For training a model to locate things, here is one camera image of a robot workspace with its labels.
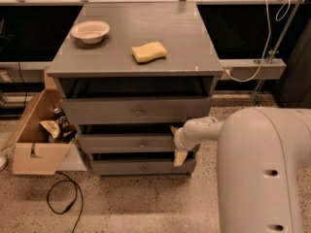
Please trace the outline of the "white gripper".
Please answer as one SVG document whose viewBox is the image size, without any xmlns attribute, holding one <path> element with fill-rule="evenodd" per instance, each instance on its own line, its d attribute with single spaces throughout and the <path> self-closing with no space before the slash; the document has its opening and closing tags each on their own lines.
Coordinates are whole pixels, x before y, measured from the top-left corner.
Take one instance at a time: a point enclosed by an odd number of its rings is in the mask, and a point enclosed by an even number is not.
<svg viewBox="0 0 311 233">
<path fill-rule="evenodd" d="M 184 128 L 179 128 L 174 134 L 174 143 L 176 150 L 174 151 L 173 164 L 178 167 L 185 162 L 188 151 L 199 144 L 199 141 L 194 139 Z"/>
</svg>

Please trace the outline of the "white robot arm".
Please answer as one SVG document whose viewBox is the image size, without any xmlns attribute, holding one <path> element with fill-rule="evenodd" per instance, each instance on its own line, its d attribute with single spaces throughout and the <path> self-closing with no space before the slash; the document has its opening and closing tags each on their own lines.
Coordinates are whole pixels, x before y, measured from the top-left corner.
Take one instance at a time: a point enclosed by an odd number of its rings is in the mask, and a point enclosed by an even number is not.
<svg viewBox="0 0 311 233">
<path fill-rule="evenodd" d="M 254 107 L 173 128 L 174 164 L 204 140 L 217 145 L 221 233 L 304 233 L 296 171 L 311 164 L 311 110 Z"/>
</svg>

